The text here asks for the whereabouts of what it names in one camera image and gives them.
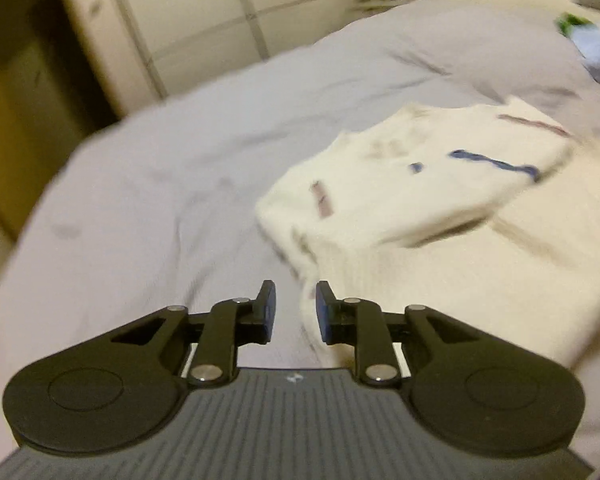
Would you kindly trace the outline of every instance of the light blue cloth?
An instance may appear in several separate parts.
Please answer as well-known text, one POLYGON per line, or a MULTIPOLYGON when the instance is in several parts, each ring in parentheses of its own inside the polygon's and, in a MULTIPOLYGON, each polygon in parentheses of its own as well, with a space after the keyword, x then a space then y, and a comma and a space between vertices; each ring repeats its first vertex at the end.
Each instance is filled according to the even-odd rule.
POLYGON ((600 83, 600 27, 581 25, 573 27, 571 41, 584 58, 584 66, 597 82, 600 83))

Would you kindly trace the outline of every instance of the wooden cabinet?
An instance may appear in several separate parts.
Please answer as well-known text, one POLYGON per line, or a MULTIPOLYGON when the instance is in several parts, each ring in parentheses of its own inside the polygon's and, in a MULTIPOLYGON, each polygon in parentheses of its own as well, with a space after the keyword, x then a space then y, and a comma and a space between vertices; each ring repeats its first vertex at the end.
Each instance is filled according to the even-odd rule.
POLYGON ((0 79, 0 220, 11 235, 18 235, 52 175, 0 79))

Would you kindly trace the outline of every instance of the small logo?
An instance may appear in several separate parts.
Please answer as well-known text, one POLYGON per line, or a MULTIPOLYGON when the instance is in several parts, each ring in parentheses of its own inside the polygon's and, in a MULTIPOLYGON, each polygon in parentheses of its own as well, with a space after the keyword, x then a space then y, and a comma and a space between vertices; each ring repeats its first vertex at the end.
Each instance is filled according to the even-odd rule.
POLYGON ((303 379, 304 379, 304 375, 300 375, 298 372, 296 372, 293 375, 286 376, 286 380, 293 384, 299 383, 303 379))

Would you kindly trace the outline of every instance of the white wardrobe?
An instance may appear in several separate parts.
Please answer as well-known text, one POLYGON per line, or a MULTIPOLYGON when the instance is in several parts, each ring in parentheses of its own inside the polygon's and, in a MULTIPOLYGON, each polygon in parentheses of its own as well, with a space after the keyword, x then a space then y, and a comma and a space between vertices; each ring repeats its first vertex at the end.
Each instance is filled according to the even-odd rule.
POLYGON ((121 115, 311 44, 357 0, 65 0, 121 115))

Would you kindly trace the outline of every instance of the bed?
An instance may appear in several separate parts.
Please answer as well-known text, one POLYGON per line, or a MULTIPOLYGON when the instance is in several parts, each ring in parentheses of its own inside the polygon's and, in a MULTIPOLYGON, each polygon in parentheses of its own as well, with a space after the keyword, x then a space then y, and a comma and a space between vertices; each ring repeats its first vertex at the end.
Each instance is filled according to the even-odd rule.
MULTIPOLYGON (((515 95, 583 139, 600 137, 600 85, 551 17, 420 0, 85 142, 48 186, 1 275, 0 397, 36 359, 168 304, 205 312, 253 297, 264 279, 278 290, 273 339, 241 348, 239 364, 319 367, 299 313, 301 285, 259 229, 256 201, 340 131, 365 130, 407 102, 459 108, 515 95)), ((597 466, 594 350, 577 368, 588 405, 573 447, 597 466)), ((14 446, 0 409, 0 460, 14 446)))

